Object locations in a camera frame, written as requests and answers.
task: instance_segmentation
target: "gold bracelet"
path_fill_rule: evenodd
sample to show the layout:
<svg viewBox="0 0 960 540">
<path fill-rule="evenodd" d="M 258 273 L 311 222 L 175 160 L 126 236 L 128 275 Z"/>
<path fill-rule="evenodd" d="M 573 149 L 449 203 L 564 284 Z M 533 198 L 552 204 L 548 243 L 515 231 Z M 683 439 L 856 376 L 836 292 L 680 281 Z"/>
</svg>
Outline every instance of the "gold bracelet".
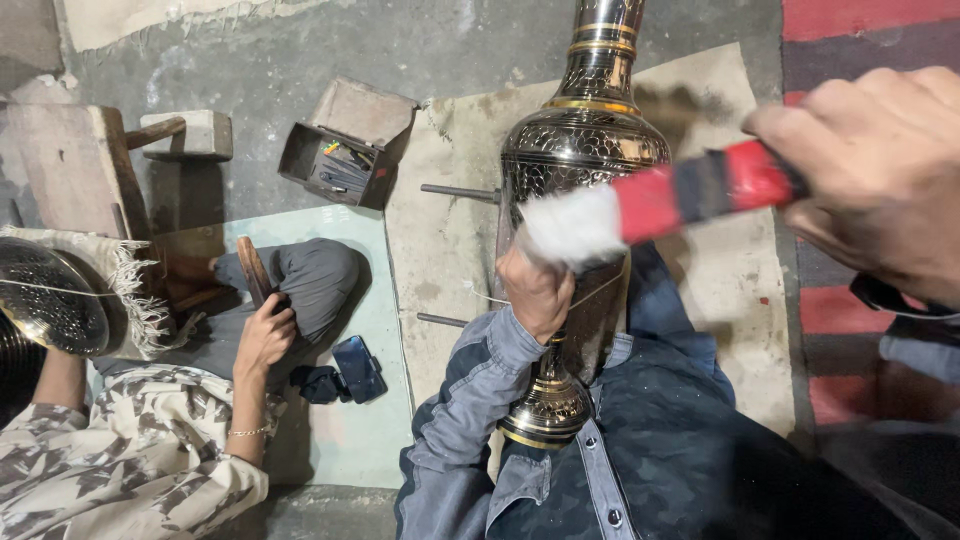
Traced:
<svg viewBox="0 0 960 540">
<path fill-rule="evenodd" d="M 230 431 L 227 431 L 227 436 L 236 435 L 236 436 L 238 436 L 238 437 L 242 437 L 242 436 L 244 436 L 244 435 L 258 435 L 258 434 L 263 433 L 263 432 L 266 432 L 266 431 L 268 431 L 268 430 L 270 430 L 270 426 L 264 426 L 263 428 L 260 428 L 259 430 L 253 430 L 253 431 L 234 431 L 234 430 L 230 430 Z"/>
</svg>

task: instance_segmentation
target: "shirt button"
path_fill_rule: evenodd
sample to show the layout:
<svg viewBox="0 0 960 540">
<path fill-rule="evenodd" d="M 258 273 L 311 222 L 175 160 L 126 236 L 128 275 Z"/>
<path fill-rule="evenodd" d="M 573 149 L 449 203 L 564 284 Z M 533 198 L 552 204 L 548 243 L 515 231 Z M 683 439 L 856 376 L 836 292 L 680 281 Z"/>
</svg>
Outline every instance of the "shirt button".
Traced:
<svg viewBox="0 0 960 540">
<path fill-rule="evenodd" d="M 623 523 L 623 514 L 620 513 L 620 510 L 611 510 L 610 513 L 607 514 L 607 521 L 615 528 L 618 528 L 620 524 Z"/>
</svg>

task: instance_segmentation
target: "red striped rug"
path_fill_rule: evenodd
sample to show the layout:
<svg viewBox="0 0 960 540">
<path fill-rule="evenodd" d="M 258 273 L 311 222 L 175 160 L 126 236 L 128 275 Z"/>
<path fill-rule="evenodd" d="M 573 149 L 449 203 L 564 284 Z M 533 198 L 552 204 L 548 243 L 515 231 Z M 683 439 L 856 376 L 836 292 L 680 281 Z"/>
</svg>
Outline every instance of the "red striped rug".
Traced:
<svg viewBox="0 0 960 540">
<path fill-rule="evenodd" d="M 960 72 L 958 0 L 782 0 L 783 102 L 819 83 L 875 67 L 946 65 Z M 892 317 L 849 292 L 853 272 L 797 242 L 800 317 L 810 402 L 818 426 L 870 417 L 876 345 Z"/>
</svg>

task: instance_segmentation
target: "brass vase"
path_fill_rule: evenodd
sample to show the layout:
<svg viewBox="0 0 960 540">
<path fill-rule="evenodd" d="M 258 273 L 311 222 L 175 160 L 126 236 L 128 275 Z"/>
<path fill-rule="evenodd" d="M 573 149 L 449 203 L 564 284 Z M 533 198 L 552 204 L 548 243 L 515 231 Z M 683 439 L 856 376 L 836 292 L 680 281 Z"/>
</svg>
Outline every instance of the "brass vase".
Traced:
<svg viewBox="0 0 960 540">
<path fill-rule="evenodd" d="M 540 110 L 520 120 L 503 144 L 499 255 L 519 225 L 520 203 L 670 162 L 666 141 L 640 116 L 631 92 L 643 7 L 643 0 L 577 0 L 560 87 Z M 592 382 L 612 339 L 622 308 L 617 290 L 625 290 L 604 283 L 622 275 L 623 264 L 623 259 L 599 264 L 578 276 L 574 302 L 592 294 L 571 310 L 534 366 L 526 394 L 499 424 L 505 436 L 538 448 L 561 448 L 587 421 L 590 405 L 583 384 Z"/>
</svg>

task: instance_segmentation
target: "phone holder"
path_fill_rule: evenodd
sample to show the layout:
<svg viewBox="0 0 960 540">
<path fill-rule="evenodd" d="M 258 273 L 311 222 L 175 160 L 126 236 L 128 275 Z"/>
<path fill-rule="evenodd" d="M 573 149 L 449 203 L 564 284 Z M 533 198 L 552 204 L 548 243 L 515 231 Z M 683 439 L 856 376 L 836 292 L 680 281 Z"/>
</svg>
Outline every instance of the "phone holder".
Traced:
<svg viewBox="0 0 960 540">
<path fill-rule="evenodd" d="M 300 366 L 290 373 L 290 385 L 300 387 L 300 396 L 313 405 L 353 399 L 347 381 L 333 366 Z"/>
</svg>

